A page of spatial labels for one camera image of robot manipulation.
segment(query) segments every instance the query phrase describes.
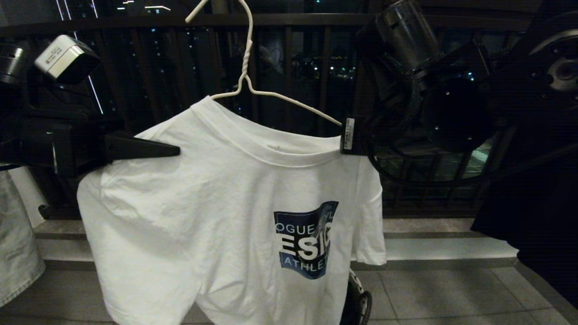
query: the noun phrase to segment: graphic print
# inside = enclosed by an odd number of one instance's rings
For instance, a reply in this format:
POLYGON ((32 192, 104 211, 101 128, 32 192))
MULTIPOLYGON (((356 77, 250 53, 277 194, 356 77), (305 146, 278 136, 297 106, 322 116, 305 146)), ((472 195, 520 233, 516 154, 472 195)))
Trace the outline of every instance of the graphic print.
POLYGON ((339 202, 330 201, 311 212, 275 212, 275 230, 281 267, 308 279, 325 275, 329 231, 339 202))

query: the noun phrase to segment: wrinkled fabric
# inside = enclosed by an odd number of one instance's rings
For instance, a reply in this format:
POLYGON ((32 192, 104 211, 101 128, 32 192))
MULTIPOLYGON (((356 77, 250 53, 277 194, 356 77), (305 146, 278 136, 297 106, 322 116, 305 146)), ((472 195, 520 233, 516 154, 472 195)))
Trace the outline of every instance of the wrinkled fabric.
POLYGON ((45 270, 22 198, 0 172, 0 306, 30 287, 45 270))
POLYGON ((379 174, 339 137, 210 97, 136 137, 181 155, 114 162, 77 193, 115 322, 178 325, 196 302, 216 325, 338 325, 351 260, 386 263, 379 174))

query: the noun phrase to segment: metal cylinder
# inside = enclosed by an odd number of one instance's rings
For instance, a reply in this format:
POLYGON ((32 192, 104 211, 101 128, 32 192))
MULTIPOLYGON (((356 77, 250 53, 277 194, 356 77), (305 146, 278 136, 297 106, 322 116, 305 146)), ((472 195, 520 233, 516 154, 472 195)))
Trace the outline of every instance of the metal cylinder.
POLYGON ((392 3, 379 16, 383 21, 378 24, 381 37, 392 45, 392 55, 408 69, 417 72, 442 56, 438 40, 416 0, 392 3))
POLYGON ((21 85, 26 73, 27 52, 12 44, 0 44, 0 82, 21 85))

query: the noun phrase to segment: barcode sticker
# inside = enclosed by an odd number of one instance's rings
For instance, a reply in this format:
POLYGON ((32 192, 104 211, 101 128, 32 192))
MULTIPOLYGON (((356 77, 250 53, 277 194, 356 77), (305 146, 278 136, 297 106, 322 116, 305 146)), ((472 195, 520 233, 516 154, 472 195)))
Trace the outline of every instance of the barcode sticker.
POLYGON ((345 124, 345 139, 343 147, 345 150, 353 148, 353 127, 355 126, 355 119, 347 119, 345 124))

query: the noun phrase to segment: tiled floor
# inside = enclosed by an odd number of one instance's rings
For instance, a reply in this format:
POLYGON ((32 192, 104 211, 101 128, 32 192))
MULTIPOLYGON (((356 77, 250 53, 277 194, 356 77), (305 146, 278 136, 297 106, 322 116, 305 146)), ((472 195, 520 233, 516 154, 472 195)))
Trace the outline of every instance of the tiled floor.
MULTIPOLYGON (((570 324, 514 268, 356 273, 373 296, 369 325, 570 324)), ((0 324, 114 323, 95 272, 48 270, 0 308, 0 324)), ((195 306, 184 324, 210 321, 195 306)))

